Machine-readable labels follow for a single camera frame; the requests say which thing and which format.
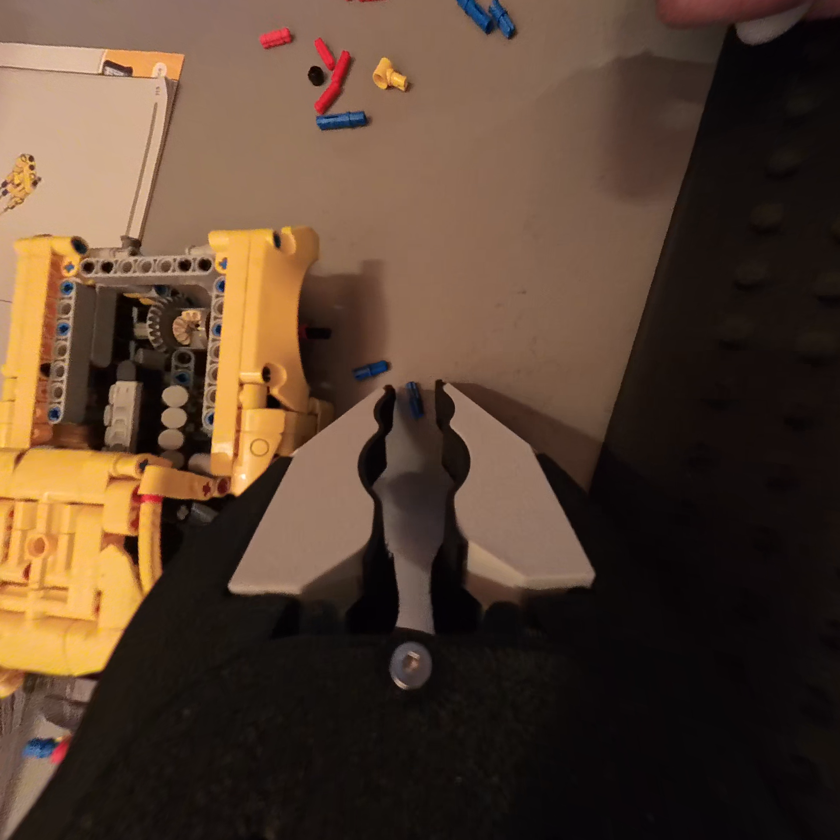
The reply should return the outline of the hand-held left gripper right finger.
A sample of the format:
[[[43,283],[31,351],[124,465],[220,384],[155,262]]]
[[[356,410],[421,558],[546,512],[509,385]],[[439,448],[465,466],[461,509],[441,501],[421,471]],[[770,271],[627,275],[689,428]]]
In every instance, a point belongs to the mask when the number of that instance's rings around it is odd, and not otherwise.
[[[535,449],[453,384],[435,418],[451,480],[434,558],[434,629],[473,631],[495,605],[587,590],[595,569]]]

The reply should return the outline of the black studded baseplate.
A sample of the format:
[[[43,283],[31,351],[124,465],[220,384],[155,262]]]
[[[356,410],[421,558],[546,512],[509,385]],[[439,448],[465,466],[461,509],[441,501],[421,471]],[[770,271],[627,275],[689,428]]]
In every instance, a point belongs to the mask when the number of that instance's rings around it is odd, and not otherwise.
[[[716,671],[760,837],[838,838],[839,30],[724,40],[594,496]]]

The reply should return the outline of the grey desk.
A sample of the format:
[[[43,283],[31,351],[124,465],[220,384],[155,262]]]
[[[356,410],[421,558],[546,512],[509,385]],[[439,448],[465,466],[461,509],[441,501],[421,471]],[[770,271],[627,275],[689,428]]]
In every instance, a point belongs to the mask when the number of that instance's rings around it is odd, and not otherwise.
[[[2,2],[2,41],[183,54],[144,250],[312,227],[323,398],[351,407],[374,385],[351,370],[375,361],[400,395],[455,382],[587,486],[725,28],[667,26],[655,2],[515,2],[528,45],[496,122],[314,136],[246,79],[278,3]]]

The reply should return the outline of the person's right hand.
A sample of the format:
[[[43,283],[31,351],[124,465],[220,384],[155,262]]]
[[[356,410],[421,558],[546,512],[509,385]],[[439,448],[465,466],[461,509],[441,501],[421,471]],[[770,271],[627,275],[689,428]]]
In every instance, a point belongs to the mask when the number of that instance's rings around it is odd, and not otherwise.
[[[786,13],[799,1],[656,1],[659,19],[677,28],[734,25]]]

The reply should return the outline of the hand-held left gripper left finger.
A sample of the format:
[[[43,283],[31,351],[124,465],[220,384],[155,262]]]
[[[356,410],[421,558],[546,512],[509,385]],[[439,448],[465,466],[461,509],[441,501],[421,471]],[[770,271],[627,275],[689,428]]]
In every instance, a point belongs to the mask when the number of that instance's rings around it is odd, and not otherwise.
[[[396,571],[375,484],[387,466],[396,392],[376,390],[291,456],[227,585],[323,606],[351,633],[396,626]]]

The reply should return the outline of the yellow toy brick car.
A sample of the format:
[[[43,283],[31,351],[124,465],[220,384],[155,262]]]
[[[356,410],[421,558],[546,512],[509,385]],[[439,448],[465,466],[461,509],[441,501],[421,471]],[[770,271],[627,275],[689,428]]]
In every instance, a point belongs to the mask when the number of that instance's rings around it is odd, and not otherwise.
[[[309,227],[15,243],[2,366],[2,701],[98,676],[161,578],[177,510],[216,513],[328,426],[301,361]]]

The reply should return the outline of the instruction booklet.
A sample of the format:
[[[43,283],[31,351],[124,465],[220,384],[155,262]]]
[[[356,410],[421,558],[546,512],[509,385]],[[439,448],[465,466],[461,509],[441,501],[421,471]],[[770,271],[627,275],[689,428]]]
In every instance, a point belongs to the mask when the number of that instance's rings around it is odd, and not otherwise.
[[[103,76],[105,48],[1,44],[1,299],[14,244],[141,239],[178,81]]]

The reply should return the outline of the scatter of small coloured pins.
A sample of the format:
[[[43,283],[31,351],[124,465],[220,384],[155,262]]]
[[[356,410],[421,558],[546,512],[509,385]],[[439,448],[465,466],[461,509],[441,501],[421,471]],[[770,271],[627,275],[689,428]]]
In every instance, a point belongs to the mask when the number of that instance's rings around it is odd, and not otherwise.
[[[515,2],[279,2],[248,57],[259,105],[309,135],[476,133],[517,92]]]

